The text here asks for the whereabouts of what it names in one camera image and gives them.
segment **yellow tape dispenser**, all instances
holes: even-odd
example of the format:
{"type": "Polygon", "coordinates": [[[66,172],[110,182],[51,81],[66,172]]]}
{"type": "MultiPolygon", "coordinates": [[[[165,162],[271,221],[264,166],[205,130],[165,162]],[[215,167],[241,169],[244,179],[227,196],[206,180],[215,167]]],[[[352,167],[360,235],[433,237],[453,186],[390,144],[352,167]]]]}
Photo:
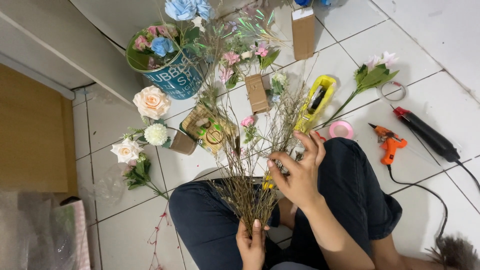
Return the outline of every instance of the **yellow tape dispenser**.
{"type": "Polygon", "coordinates": [[[308,133],[314,127],[318,117],[330,103],[335,88],[336,80],[332,77],[321,75],[315,80],[300,109],[295,130],[308,133]]]}

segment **red nozzle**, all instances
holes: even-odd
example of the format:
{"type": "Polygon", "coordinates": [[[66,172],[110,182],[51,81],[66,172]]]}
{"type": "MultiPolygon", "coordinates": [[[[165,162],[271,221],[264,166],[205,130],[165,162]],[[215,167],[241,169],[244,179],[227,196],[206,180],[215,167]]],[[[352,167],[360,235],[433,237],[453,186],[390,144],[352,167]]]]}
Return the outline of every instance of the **red nozzle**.
{"type": "Polygon", "coordinates": [[[407,112],[410,112],[409,110],[403,109],[402,107],[397,107],[395,110],[393,110],[394,114],[398,117],[400,115],[404,115],[407,112]]]}

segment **teal bucket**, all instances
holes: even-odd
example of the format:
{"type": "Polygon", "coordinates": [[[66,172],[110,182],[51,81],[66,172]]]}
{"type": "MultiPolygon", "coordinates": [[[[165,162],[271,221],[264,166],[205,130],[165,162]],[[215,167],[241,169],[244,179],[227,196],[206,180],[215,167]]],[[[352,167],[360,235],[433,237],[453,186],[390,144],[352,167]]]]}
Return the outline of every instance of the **teal bucket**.
{"type": "Polygon", "coordinates": [[[187,99],[195,95],[202,86],[202,77],[198,72],[199,66],[187,67],[190,53],[184,49],[167,65],[154,70],[147,70],[148,55],[140,54],[132,47],[142,32],[138,32],[128,44],[125,56],[132,69],[142,73],[154,85],[173,99],[187,99]]]}

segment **red twig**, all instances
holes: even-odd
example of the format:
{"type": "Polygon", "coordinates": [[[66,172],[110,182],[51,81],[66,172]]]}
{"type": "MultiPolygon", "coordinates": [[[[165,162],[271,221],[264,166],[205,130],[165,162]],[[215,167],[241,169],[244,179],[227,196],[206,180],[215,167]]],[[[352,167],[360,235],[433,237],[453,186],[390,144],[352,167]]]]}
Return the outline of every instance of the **red twig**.
{"type": "Polygon", "coordinates": [[[158,256],[156,255],[156,245],[158,242],[158,231],[160,231],[160,224],[162,223],[163,218],[167,220],[167,226],[170,225],[167,219],[167,207],[168,207],[168,202],[167,202],[167,206],[165,206],[165,210],[163,211],[163,214],[160,216],[161,218],[160,218],[160,221],[158,222],[158,225],[155,227],[155,230],[153,231],[152,235],[147,240],[147,243],[155,246],[155,249],[153,250],[152,262],[150,263],[150,268],[148,268],[148,270],[163,270],[162,266],[160,265],[160,261],[158,260],[158,256]],[[152,237],[154,234],[155,234],[155,241],[152,242],[152,237]]]}

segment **blue flower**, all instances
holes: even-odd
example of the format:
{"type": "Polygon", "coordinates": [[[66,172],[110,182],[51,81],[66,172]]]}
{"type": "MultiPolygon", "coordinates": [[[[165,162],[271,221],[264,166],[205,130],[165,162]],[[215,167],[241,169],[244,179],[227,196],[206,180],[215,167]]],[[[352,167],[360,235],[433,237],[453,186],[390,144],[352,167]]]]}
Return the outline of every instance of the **blue flower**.
{"type": "Polygon", "coordinates": [[[206,21],[215,17],[215,11],[206,0],[191,0],[197,6],[197,12],[200,17],[206,21]]]}
{"type": "Polygon", "coordinates": [[[172,41],[165,37],[156,37],[152,40],[152,51],[164,57],[167,52],[173,52],[172,41]]]}
{"type": "Polygon", "coordinates": [[[165,12],[175,21],[185,21],[193,19],[197,7],[192,0],[167,0],[165,12]]]}
{"type": "Polygon", "coordinates": [[[295,0],[295,3],[300,6],[306,6],[308,3],[310,3],[310,0],[295,0]]]}

